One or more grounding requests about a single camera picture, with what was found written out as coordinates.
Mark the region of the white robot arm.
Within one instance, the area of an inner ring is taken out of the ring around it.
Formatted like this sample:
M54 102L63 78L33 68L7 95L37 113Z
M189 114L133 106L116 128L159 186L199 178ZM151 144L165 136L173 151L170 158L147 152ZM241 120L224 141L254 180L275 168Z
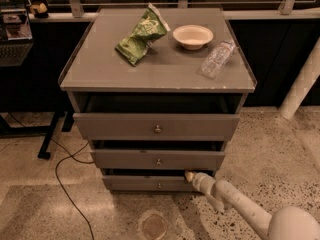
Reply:
M284 207L270 214L226 180L192 171L186 171L185 177L215 210L234 208L262 240L320 240L319 223L298 207Z

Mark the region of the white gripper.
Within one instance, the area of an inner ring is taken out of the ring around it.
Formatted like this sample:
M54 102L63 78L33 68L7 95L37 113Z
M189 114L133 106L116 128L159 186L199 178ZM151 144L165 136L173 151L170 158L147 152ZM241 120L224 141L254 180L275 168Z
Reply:
M195 173L193 171L186 171L185 178L188 182L192 182L195 190L205 195L210 195L216 179L205 173Z

